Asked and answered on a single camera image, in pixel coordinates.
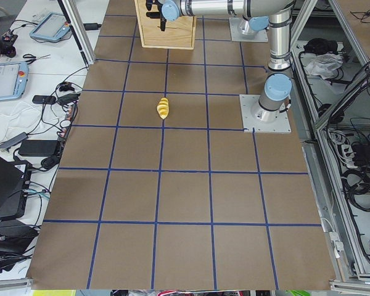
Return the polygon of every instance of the wooden box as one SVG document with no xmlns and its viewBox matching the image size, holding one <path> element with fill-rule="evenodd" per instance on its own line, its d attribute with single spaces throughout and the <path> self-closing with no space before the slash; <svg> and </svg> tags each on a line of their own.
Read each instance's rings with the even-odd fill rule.
<svg viewBox="0 0 370 296">
<path fill-rule="evenodd" d="M 134 0 L 137 21 L 143 47 L 193 49 L 195 45 L 196 17 L 180 17 L 174 22 L 167 21 L 166 30 L 160 31 L 160 20 L 146 16 L 146 0 Z M 153 5 L 151 11 L 157 11 Z"/>
</svg>

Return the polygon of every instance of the yellow banana toy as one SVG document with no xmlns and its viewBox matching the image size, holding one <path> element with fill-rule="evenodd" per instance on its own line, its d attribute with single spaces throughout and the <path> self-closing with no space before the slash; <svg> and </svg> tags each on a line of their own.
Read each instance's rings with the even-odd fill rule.
<svg viewBox="0 0 370 296">
<path fill-rule="evenodd" d="M 168 99 L 166 97 L 161 98 L 156 109 L 160 118 L 165 119 L 168 115 Z"/>
</svg>

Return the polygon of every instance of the brown table surface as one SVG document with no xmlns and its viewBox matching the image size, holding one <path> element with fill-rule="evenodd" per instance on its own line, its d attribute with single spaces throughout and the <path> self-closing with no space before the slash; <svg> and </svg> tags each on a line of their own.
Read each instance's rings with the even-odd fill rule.
<svg viewBox="0 0 370 296">
<path fill-rule="evenodd" d="M 95 52 L 33 288 L 329 289 L 292 117 L 291 134 L 242 130 L 238 94 L 261 93 L 268 44 L 233 43 L 227 19 L 205 17 L 193 51 L 144 49 L 133 0 L 111 0 Z"/>
</svg>

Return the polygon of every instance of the tablet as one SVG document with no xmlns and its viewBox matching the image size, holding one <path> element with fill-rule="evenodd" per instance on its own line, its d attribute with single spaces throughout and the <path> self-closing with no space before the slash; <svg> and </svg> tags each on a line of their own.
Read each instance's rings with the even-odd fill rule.
<svg viewBox="0 0 370 296">
<path fill-rule="evenodd" d="M 30 37 L 47 42 L 59 42 L 70 31 L 62 14 L 51 12 L 30 32 Z"/>
<path fill-rule="evenodd" d="M 0 101 L 18 99 L 25 91 L 27 75 L 26 62 L 0 64 Z"/>
</svg>

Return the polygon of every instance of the power strip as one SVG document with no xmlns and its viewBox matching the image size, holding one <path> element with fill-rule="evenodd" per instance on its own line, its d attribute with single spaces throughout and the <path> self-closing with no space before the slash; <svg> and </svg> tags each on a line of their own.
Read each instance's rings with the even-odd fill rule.
<svg viewBox="0 0 370 296">
<path fill-rule="evenodd" d="M 344 159 L 344 162 L 347 164 L 347 168 L 358 168 L 353 161 L 353 158 L 355 157 L 355 153 L 352 150 L 351 145 L 342 144 L 341 154 Z"/>
</svg>

